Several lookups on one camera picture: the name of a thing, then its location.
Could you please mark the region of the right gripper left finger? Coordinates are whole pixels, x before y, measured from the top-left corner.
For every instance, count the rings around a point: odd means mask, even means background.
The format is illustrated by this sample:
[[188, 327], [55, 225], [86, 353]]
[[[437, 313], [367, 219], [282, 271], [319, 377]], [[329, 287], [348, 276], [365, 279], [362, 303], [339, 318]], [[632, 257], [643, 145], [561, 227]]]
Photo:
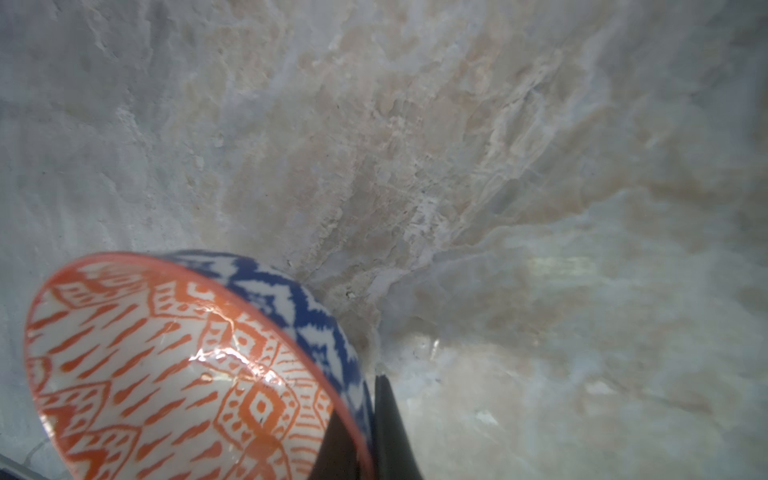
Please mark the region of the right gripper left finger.
[[309, 480], [358, 480], [357, 449], [338, 413], [330, 417]]

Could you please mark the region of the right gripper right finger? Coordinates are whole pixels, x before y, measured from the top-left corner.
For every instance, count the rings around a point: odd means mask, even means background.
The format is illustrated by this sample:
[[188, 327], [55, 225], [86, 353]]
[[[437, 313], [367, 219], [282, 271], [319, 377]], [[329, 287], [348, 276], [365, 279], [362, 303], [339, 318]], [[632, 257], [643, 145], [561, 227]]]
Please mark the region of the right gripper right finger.
[[376, 478], [422, 480], [389, 379], [377, 375], [374, 401]]

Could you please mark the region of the red patterned ceramic bowl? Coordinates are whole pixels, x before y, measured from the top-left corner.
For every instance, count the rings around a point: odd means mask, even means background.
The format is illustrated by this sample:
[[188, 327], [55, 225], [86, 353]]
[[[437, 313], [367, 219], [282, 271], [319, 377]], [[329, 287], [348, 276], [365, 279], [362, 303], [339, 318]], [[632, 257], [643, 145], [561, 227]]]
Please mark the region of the red patterned ceramic bowl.
[[308, 289], [252, 258], [79, 258], [36, 293], [24, 358], [77, 479], [307, 479], [332, 422], [344, 473], [375, 475], [354, 347]]

